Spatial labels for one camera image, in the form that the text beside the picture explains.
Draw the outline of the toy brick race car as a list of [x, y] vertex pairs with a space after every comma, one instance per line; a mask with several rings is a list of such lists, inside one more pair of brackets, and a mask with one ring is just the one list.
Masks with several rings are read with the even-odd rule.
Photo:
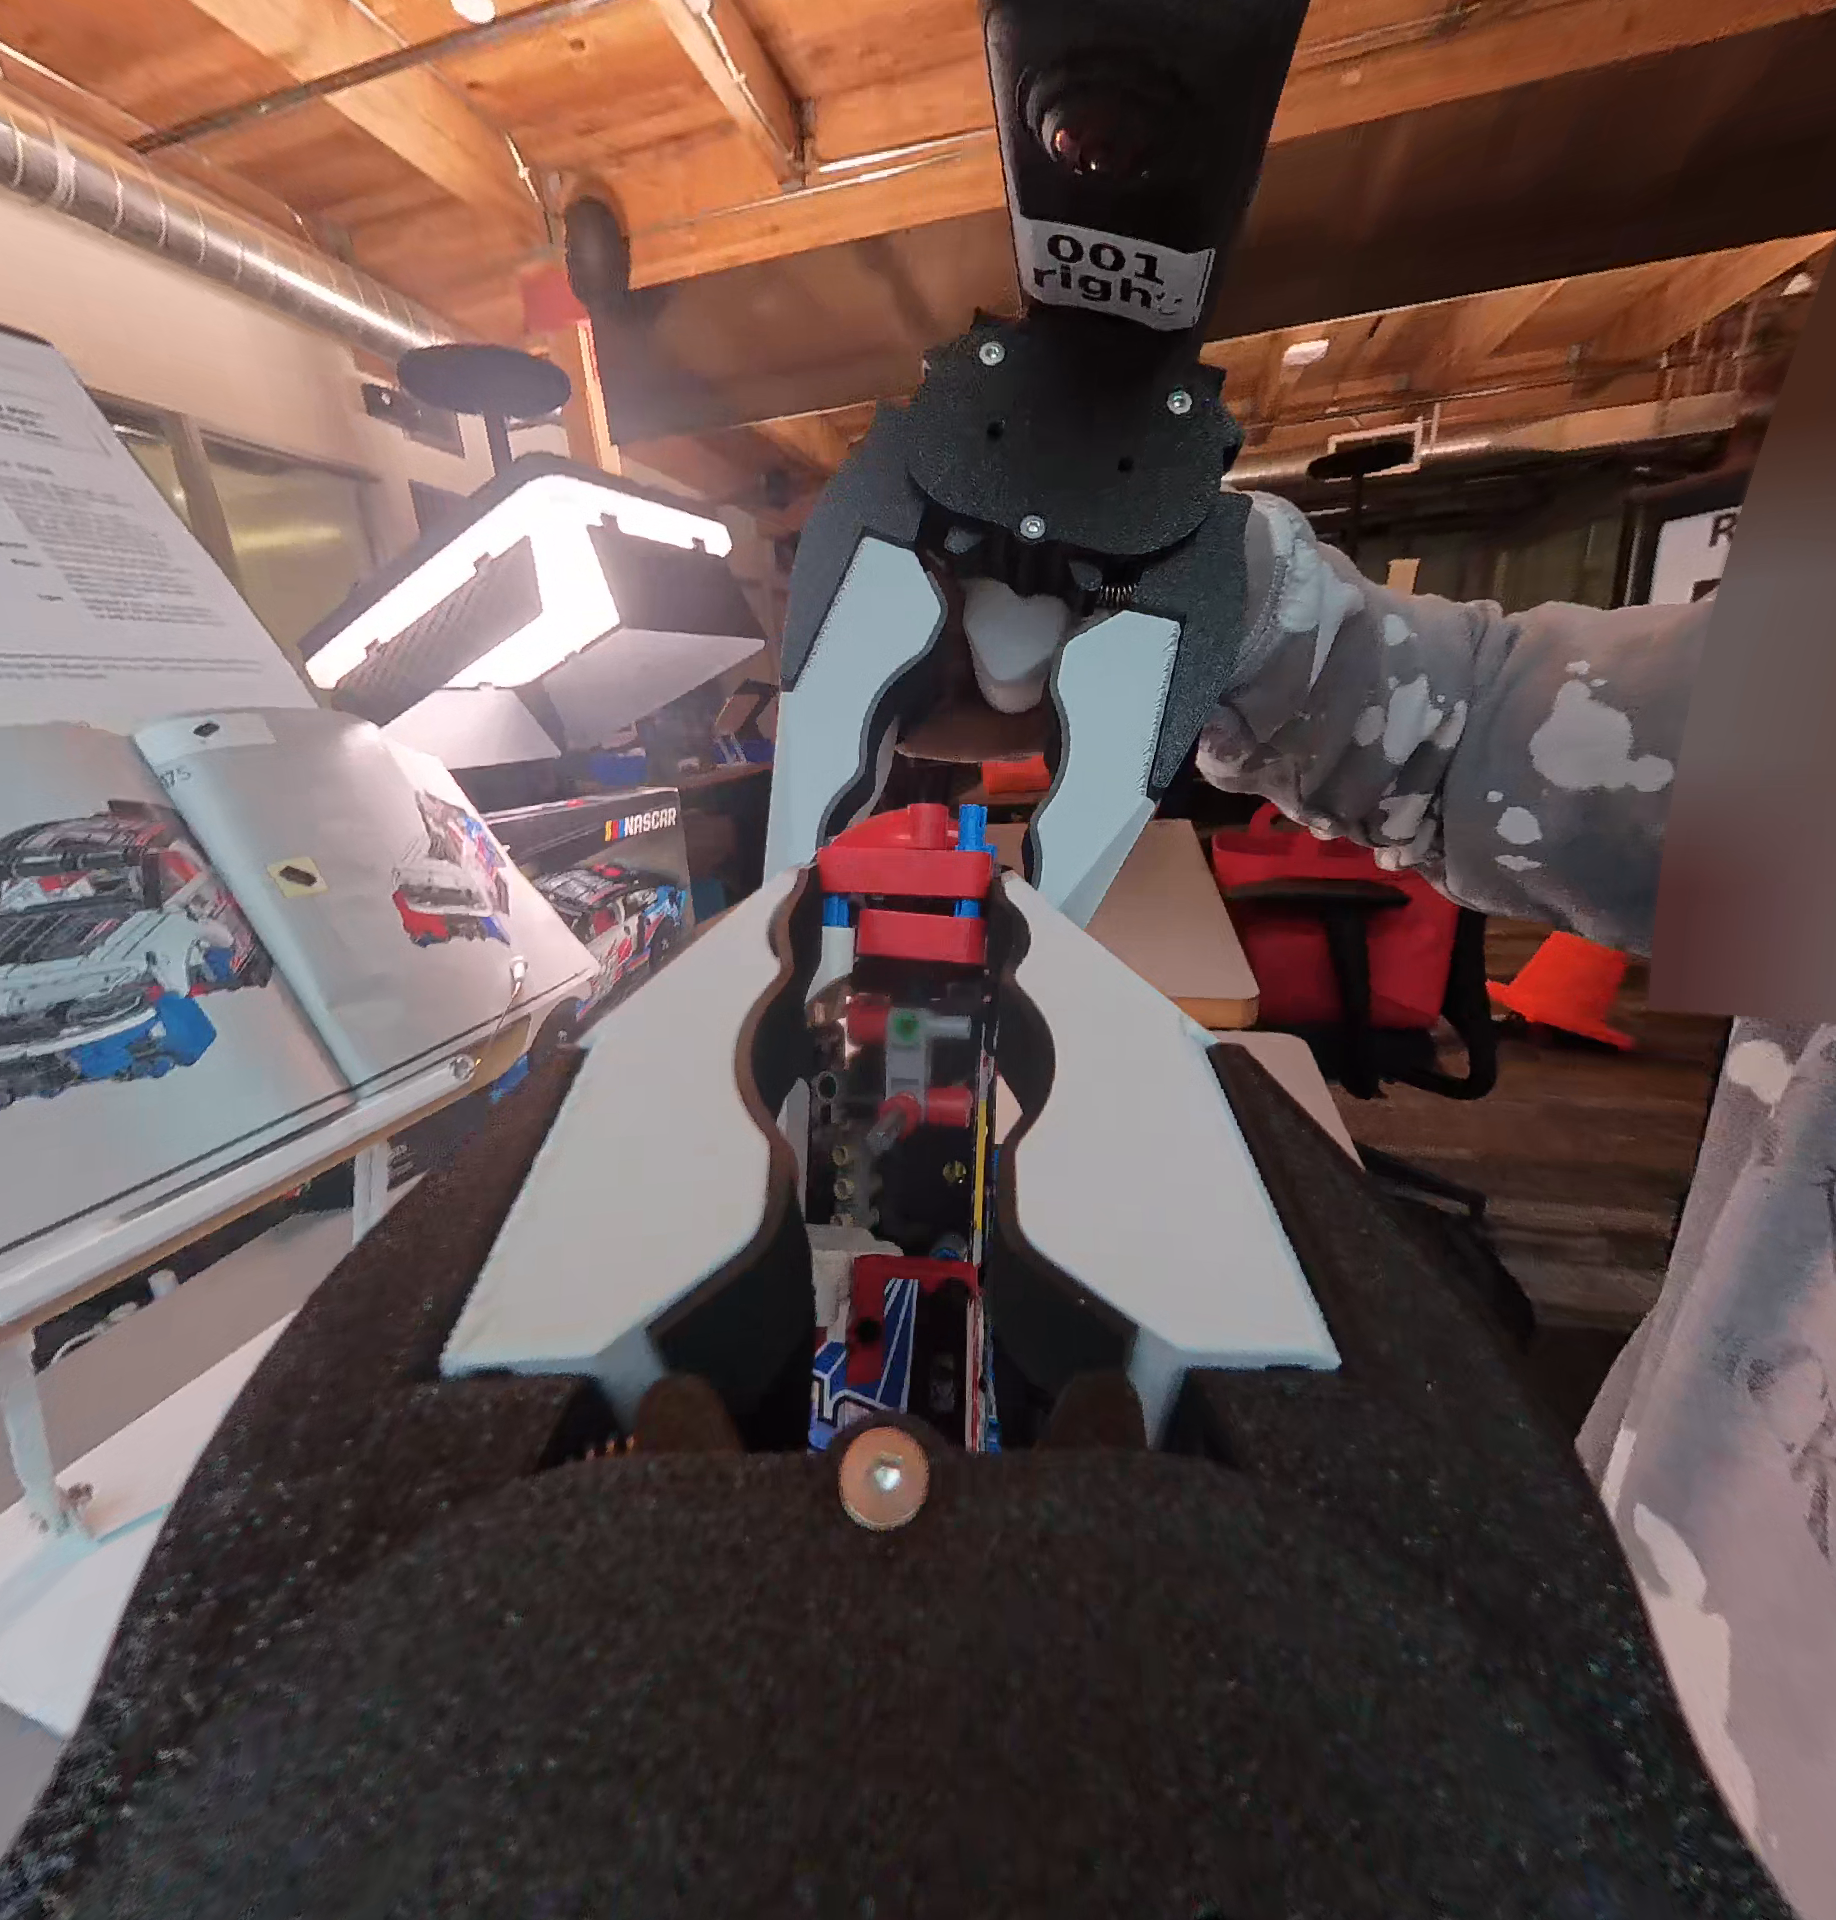
[[999, 861], [985, 809], [884, 812], [818, 851], [814, 875], [822, 947], [800, 1092], [817, 1298], [810, 1450], [893, 1414], [991, 1453]]

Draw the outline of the bright studio light panel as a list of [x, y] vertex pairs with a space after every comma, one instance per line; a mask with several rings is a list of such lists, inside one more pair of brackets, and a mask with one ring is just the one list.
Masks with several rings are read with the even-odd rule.
[[696, 501], [524, 454], [311, 629], [306, 672], [450, 769], [593, 749], [763, 650], [731, 553]]

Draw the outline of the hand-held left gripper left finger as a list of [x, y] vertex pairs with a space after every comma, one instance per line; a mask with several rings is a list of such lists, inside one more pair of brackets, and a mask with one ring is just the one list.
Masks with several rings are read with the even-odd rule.
[[807, 875], [767, 880], [599, 1020], [441, 1351], [448, 1380], [582, 1378], [617, 1425], [707, 1380], [807, 1420], [807, 1225], [781, 1125], [807, 1078]]

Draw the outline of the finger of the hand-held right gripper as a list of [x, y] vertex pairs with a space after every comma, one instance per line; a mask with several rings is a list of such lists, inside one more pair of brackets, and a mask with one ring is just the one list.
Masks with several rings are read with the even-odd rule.
[[807, 865], [883, 797], [910, 672], [947, 601], [918, 555], [864, 538], [781, 694], [767, 809], [767, 872]]
[[1155, 813], [1151, 780], [1176, 646], [1170, 617], [1104, 614], [1055, 658], [1058, 752], [1050, 792], [1027, 825], [1025, 865], [1035, 891], [1076, 925], [1091, 924]]

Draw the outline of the light wooden table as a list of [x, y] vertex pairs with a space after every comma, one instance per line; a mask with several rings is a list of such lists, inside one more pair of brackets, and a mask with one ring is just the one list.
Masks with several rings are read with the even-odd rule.
[[1210, 1032], [1256, 1026], [1259, 987], [1184, 820], [1146, 822], [1083, 931], [1050, 934], [1050, 951], [1022, 962], [1019, 983], [1045, 989], [1035, 1002], [1050, 1031], [1064, 1037], [1111, 1014], [1145, 1020], [1124, 972], [1138, 972]]

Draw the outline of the white book stand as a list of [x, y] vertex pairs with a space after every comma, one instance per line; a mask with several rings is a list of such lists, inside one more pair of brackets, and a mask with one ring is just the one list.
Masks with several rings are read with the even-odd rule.
[[[274, 1196], [345, 1160], [355, 1160], [350, 1231], [358, 1242], [387, 1208], [389, 1139], [501, 1078], [524, 1053], [531, 1017], [534, 1014], [507, 1011], [428, 1062], [394, 1068], [354, 1095], [335, 1097], [328, 1116], [282, 1118], [250, 1142], [222, 1148], [202, 1158], [195, 1169], [174, 1171], [167, 1180], [145, 1187], [139, 1197], [103, 1206], [90, 1213], [86, 1223], [54, 1229], [32, 1249], [0, 1257], [0, 1420], [21, 1504], [44, 1533], [72, 1544], [96, 1540], [90, 1525], [93, 1486], [72, 1482], [68, 1469], [58, 1468], [44, 1433], [32, 1358], [37, 1329], [58, 1310], [138, 1270], [157, 1268], [185, 1244], [222, 1229]], [[163, 1508], [163, 1521], [178, 1495], [179, 1491]], [[138, 1578], [120, 1605], [112, 1641], [134, 1585]], [[104, 1658], [90, 1681], [90, 1694]], [[80, 1724], [88, 1703], [90, 1696], [81, 1710], [63, 1707], [65, 1721], [71, 1722], [67, 1735]]]

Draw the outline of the toy car instruction booklet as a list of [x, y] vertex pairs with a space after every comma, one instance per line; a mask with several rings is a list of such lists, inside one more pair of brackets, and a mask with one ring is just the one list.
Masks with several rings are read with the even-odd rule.
[[599, 962], [432, 756], [324, 707], [0, 729], [0, 1257], [337, 1116]]

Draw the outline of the white wall sign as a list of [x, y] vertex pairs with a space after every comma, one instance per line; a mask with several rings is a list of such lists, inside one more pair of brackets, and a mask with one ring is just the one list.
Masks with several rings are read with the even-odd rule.
[[1697, 603], [1710, 597], [1723, 578], [1740, 508], [1698, 510], [1665, 518], [1657, 526], [1649, 603]]

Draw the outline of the silver ventilation duct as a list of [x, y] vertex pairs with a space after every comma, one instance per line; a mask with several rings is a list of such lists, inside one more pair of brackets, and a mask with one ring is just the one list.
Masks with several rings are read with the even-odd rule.
[[464, 335], [411, 295], [0, 90], [0, 190], [379, 360]]

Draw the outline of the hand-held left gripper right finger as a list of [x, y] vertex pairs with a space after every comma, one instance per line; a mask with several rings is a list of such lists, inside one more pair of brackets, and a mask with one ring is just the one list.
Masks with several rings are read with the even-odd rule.
[[1120, 1376], [1158, 1444], [1193, 1370], [1338, 1367], [1210, 1034], [1025, 875], [990, 902], [990, 1321], [1029, 1385]]

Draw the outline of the black toy car box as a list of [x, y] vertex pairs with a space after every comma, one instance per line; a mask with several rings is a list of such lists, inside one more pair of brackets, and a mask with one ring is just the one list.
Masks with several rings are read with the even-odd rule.
[[660, 972], [692, 931], [689, 856], [674, 789], [495, 809], [487, 826], [586, 948], [589, 980], [534, 1014], [528, 1050], [501, 1078], [389, 1142], [389, 1196], [444, 1167], [488, 1125], [501, 1100], [518, 1095], [642, 978]]

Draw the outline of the person's right forearm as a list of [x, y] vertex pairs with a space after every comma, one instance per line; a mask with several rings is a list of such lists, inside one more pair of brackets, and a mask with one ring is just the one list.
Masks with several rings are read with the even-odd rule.
[[1649, 953], [1717, 601], [1511, 614], [1407, 596], [1287, 501], [1246, 504], [1241, 646], [1200, 774], [1466, 909]]

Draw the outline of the black round lamp head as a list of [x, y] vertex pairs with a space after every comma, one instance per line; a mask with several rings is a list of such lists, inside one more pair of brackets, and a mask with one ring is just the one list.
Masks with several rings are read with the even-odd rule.
[[509, 424], [559, 414], [570, 377], [552, 361], [507, 345], [426, 345], [397, 361], [403, 390], [456, 416], [479, 417], [495, 470], [513, 464]]

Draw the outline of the white printed sheet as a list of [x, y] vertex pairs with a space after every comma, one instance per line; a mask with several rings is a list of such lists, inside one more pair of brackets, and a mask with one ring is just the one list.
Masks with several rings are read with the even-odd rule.
[[0, 729], [313, 704], [68, 361], [0, 326]]

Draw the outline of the red backpack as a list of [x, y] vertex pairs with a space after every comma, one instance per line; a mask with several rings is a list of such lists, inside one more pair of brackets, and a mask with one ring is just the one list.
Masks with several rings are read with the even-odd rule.
[[1388, 1083], [1450, 1099], [1495, 1089], [1481, 913], [1273, 804], [1217, 828], [1210, 861], [1257, 983], [1259, 1028], [1303, 1039], [1354, 1097]]

